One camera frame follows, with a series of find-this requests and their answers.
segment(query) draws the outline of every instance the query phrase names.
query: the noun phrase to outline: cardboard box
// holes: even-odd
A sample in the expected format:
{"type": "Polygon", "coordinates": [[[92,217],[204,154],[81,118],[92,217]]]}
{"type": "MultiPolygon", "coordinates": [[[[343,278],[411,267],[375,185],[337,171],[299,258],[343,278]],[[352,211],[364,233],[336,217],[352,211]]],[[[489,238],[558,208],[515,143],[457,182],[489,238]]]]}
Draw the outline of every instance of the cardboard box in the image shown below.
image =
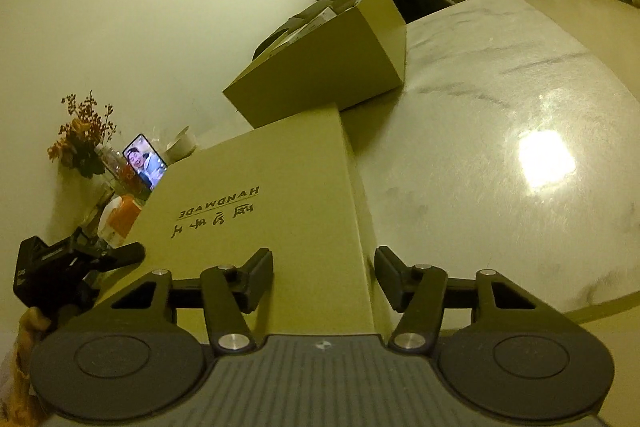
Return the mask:
{"type": "Polygon", "coordinates": [[[282,36],[223,92],[255,128],[335,103],[342,110],[402,86],[406,24],[392,0],[337,0],[337,17],[282,36]]]}
{"type": "MultiPolygon", "coordinates": [[[[274,259],[270,298],[248,324],[267,333],[390,333],[372,274],[376,240],[364,188],[335,107],[297,114],[197,152],[168,168],[127,237],[146,259],[105,293],[156,268],[191,279],[241,266],[261,247],[274,259]]],[[[178,325],[207,341],[201,310],[178,325]]]]}
{"type": "Polygon", "coordinates": [[[302,28],[299,28],[295,30],[293,33],[290,33],[282,44],[283,45],[285,43],[291,44],[292,42],[295,42],[298,39],[301,39],[305,35],[311,33],[316,28],[323,25],[325,22],[330,21],[334,17],[335,17],[335,12],[331,9],[331,7],[325,8],[317,16],[311,19],[307,24],[302,26],[302,28]]]}

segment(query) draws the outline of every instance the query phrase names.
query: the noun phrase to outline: flower arrangement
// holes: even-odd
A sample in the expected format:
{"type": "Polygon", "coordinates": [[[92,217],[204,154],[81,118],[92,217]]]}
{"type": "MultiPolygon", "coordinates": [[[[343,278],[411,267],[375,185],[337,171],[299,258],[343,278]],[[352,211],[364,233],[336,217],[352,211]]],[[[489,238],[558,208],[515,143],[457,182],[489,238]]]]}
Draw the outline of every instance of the flower arrangement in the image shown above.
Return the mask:
{"type": "Polygon", "coordinates": [[[104,165],[95,152],[95,146],[108,142],[116,131],[116,126],[109,120],[113,106],[105,105],[106,112],[100,116],[95,110],[98,103],[91,91],[80,103],[76,102],[74,94],[63,98],[62,103],[66,103],[66,111],[74,118],[60,126],[57,142],[47,149],[49,159],[60,158],[63,166],[78,169],[85,178],[102,174],[104,165]]]}

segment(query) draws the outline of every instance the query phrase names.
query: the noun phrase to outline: marble countertop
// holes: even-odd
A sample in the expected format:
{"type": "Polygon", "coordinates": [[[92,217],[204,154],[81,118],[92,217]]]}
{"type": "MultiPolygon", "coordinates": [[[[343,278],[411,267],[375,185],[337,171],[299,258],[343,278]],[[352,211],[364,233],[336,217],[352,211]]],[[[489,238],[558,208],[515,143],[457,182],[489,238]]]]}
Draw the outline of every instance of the marble countertop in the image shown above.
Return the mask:
{"type": "Polygon", "coordinates": [[[406,64],[342,114],[380,245],[563,312],[640,288],[640,105],[602,62],[523,0],[467,0],[408,26],[406,64]]]}

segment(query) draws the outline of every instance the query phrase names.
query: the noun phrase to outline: white wall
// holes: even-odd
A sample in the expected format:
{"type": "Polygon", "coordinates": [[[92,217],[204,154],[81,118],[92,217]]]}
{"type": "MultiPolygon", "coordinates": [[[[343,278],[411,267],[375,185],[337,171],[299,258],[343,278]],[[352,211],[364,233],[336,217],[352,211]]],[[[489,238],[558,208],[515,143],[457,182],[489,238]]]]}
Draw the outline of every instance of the white wall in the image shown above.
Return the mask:
{"type": "Polygon", "coordinates": [[[95,203],[91,183],[47,158],[68,119],[62,97],[93,89],[113,103],[119,148],[154,128],[215,128],[221,139],[239,123],[248,130],[223,87],[313,1],[0,0],[0,338],[22,312],[12,293],[20,241],[62,239],[95,203]]]}

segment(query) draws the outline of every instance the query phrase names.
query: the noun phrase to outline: phone screen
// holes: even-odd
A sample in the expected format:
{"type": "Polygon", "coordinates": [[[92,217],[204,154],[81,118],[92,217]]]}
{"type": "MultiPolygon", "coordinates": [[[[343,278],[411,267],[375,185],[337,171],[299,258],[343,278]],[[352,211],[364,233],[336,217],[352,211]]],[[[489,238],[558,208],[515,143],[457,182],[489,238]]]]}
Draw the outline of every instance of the phone screen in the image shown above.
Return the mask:
{"type": "Polygon", "coordinates": [[[145,135],[139,134],[122,152],[147,187],[153,190],[166,171],[166,164],[151,147],[145,135]]]}

